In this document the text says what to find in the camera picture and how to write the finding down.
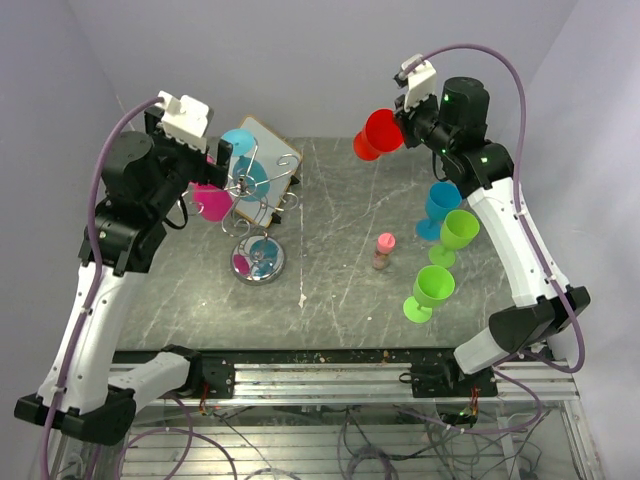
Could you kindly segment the red plastic wine glass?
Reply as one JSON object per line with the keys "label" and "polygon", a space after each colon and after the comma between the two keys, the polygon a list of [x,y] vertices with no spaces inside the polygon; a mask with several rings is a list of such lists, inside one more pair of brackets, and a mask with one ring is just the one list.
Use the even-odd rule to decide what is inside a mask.
{"label": "red plastic wine glass", "polygon": [[374,111],[353,139],[354,152],[364,161],[374,161],[381,155],[398,150],[403,144],[403,134],[391,109]]}

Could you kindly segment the magenta plastic wine glass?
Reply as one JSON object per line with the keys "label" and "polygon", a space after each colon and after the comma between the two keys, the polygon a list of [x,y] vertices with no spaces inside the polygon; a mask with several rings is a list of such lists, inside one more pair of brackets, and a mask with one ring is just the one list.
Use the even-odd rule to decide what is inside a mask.
{"label": "magenta plastic wine glass", "polygon": [[233,200],[225,190],[229,181],[228,170],[220,173],[213,184],[191,182],[192,199],[199,215],[209,222],[220,223],[232,208]]}

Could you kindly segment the chrome wine glass rack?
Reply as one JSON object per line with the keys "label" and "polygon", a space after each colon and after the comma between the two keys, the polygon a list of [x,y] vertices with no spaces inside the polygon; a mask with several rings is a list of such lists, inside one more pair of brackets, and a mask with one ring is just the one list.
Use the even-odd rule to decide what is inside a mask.
{"label": "chrome wine glass rack", "polygon": [[[183,194],[187,214],[201,217],[197,205],[193,202],[192,194],[191,187]],[[295,196],[287,189],[278,214],[287,208],[294,198]],[[217,223],[223,233],[237,241],[230,254],[231,272],[236,279],[249,285],[270,283],[282,273],[286,264],[284,247],[270,236],[267,227],[256,226],[235,213],[235,204],[236,201],[233,200],[229,213],[220,223]]]}

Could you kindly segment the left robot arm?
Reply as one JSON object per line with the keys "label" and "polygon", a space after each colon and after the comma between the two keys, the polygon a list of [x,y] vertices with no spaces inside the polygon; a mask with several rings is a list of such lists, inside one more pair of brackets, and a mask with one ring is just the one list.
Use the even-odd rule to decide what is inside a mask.
{"label": "left robot arm", "polygon": [[74,304],[56,359],[35,393],[18,399],[17,419],[104,446],[117,444],[136,414],[168,394],[203,387],[203,361],[169,345],[124,374],[111,364],[129,305],[168,231],[167,216],[191,184],[221,188],[232,153],[220,142],[210,160],[212,110],[146,102],[145,127],[117,124],[90,186]]}

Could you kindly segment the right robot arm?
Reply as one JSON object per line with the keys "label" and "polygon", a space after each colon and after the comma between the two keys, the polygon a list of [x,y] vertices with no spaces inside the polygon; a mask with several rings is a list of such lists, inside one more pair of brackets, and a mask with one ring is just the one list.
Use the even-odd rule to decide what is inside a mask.
{"label": "right robot arm", "polygon": [[440,157],[446,177],[485,227],[511,288],[513,306],[490,316],[487,327],[454,351],[457,362],[440,373],[450,394],[465,394],[477,371],[562,332],[590,304],[585,287],[571,286],[549,255],[531,219],[506,148],[486,139],[490,96],[473,78],[402,80],[395,119],[407,147],[424,145]]}

